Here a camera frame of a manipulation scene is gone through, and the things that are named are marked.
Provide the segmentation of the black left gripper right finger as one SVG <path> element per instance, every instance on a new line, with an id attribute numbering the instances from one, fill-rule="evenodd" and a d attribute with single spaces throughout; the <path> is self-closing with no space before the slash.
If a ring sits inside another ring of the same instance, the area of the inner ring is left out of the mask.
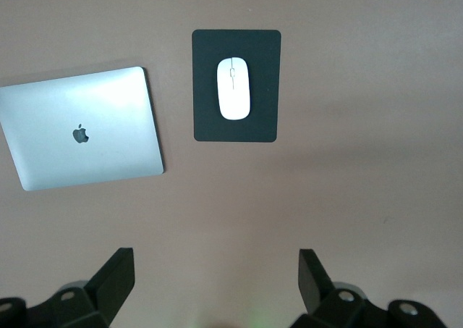
<path id="1" fill-rule="evenodd" d="M 445 327 L 428 306 L 398 299 L 386 309 L 374 305 L 358 288 L 334 283 L 313 249 L 301 249 L 298 286 L 306 312 L 293 327 Z"/>

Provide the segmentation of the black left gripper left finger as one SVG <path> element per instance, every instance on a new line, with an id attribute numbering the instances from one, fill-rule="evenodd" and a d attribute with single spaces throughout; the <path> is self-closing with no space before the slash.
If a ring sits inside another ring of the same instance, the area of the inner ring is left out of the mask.
<path id="1" fill-rule="evenodd" d="M 43 303 L 1 299 L 2 327 L 110 327 L 135 285 L 132 248 L 119 248 L 87 282 L 63 286 Z"/>

